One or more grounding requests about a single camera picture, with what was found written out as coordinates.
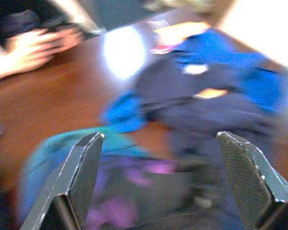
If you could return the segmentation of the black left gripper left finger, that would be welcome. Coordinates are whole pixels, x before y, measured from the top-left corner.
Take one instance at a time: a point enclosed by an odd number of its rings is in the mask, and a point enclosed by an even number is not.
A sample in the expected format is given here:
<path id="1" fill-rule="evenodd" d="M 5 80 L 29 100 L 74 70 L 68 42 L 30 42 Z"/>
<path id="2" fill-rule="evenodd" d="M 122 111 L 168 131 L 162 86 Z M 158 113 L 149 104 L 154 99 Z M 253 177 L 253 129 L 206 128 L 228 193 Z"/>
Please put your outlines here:
<path id="1" fill-rule="evenodd" d="M 100 132 L 81 138 L 48 176 L 21 228 L 83 229 L 96 184 L 102 144 Z"/>

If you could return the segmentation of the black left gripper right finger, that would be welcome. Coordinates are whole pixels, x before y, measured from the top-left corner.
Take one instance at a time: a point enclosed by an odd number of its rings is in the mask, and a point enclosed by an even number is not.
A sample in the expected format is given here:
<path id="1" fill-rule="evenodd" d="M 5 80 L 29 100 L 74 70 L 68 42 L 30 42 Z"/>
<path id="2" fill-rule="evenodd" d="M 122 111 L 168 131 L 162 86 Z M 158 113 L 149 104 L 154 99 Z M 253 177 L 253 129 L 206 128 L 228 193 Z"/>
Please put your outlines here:
<path id="1" fill-rule="evenodd" d="M 288 230 L 288 182 L 248 140 L 218 132 L 217 140 L 239 216 L 247 230 Z"/>

